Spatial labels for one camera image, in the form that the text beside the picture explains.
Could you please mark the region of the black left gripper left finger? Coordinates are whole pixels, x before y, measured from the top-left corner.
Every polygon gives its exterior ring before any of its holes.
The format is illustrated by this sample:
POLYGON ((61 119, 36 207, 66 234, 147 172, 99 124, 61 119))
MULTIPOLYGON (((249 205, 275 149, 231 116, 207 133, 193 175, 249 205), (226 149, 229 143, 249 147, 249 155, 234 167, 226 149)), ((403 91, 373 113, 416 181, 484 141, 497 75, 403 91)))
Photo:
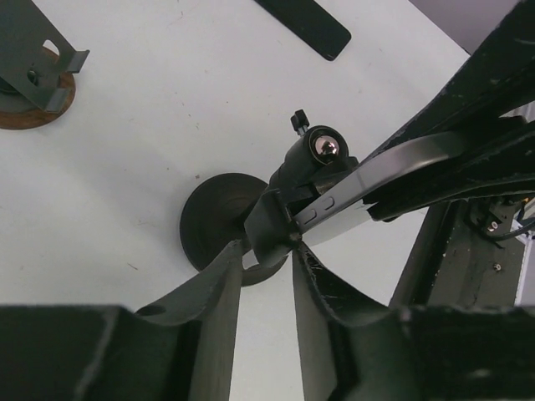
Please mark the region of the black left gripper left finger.
POLYGON ((242 242, 230 241, 196 276, 136 314, 175 336, 164 400, 228 400, 242 286, 242 242))

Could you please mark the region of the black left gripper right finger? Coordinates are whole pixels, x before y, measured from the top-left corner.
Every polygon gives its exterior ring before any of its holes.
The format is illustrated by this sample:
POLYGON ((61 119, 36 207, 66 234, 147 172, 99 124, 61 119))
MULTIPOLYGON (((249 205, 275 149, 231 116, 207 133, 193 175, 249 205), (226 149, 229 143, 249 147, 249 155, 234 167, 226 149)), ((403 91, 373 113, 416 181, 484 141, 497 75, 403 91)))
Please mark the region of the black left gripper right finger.
POLYGON ((332 273, 303 243, 293 250, 293 294, 304 398, 387 398, 380 366, 387 308, 332 273))

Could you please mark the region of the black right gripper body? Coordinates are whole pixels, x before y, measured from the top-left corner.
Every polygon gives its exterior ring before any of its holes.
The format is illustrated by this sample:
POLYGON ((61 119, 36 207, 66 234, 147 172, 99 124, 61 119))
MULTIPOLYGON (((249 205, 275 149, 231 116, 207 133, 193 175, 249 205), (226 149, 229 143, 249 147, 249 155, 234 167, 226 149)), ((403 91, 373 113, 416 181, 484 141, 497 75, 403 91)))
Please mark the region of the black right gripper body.
POLYGON ((534 220, 524 216, 533 200, 510 195, 432 206, 390 305, 514 305, 534 238, 534 220))

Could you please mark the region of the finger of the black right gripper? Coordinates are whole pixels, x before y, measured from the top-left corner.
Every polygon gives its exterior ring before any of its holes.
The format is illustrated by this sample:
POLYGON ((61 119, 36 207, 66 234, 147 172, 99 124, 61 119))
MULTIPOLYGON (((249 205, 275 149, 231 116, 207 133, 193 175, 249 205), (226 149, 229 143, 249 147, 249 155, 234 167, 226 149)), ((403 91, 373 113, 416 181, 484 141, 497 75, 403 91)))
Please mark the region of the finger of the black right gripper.
POLYGON ((368 157, 406 141, 482 117, 499 117, 533 99, 534 2, 521 1, 503 18, 428 105, 368 157))
POLYGON ((412 173, 371 196, 375 221, 444 201, 534 193, 534 126, 525 124, 444 165, 412 173))

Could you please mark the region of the silver phone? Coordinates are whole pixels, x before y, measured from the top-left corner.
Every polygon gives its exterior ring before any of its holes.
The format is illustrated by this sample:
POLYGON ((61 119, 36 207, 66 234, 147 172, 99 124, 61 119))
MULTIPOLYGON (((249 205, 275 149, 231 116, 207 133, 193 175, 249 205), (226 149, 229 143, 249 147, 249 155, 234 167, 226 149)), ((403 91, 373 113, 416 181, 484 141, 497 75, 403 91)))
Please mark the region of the silver phone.
POLYGON ((364 198, 375 190, 468 149, 465 135, 446 131, 407 141, 367 160, 319 195, 313 182, 261 195, 245 231, 262 267, 278 264, 300 241, 315 246, 368 221, 364 198))

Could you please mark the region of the black phone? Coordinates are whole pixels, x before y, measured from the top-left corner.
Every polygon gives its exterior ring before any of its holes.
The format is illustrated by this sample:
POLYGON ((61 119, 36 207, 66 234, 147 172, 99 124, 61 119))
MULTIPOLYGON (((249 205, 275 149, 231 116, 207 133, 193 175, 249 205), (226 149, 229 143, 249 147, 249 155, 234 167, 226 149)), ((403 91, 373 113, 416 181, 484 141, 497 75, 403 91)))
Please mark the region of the black phone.
POLYGON ((329 62, 352 39, 351 32, 313 0, 258 0, 257 4, 329 62))

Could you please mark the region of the grey stand with wooden base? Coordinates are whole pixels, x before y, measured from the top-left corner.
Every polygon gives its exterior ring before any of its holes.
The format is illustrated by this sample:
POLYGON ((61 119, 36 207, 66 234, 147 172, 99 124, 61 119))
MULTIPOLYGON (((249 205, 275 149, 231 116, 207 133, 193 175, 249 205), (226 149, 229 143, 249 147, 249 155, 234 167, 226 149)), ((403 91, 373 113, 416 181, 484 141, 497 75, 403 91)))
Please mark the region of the grey stand with wooden base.
POLYGON ((2 1, 1 128, 34 129, 66 113, 88 56, 34 2, 2 1))

